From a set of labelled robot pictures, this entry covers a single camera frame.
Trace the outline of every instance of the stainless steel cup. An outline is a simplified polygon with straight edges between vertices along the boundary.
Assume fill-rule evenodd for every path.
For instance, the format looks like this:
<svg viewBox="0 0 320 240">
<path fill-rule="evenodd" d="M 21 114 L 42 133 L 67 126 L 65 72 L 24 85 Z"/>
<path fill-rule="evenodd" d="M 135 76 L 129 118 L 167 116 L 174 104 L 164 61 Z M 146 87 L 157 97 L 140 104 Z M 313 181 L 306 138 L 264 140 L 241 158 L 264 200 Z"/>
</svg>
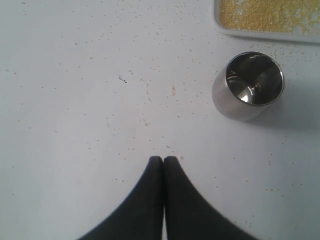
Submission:
<svg viewBox="0 0 320 240">
<path fill-rule="evenodd" d="M 212 99 L 222 115 L 247 121 L 274 103 L 284 87 L 280 66 L 265 54 L 249 51 L 234 57 L 218 74 Z"/>
</svg>

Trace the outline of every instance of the grain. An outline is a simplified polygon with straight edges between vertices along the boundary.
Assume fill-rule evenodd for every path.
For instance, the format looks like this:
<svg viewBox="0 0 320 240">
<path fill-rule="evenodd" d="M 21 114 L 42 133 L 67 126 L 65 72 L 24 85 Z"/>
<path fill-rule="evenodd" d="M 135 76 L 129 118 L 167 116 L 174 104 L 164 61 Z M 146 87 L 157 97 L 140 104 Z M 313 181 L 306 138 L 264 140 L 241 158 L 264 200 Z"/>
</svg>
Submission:
<svg viewBox="0 0 320 240">
<path fill-rule="evenodd" d="M 227 29 L 320 34 L 320 0 L 221 0 Z"/>
</svg>

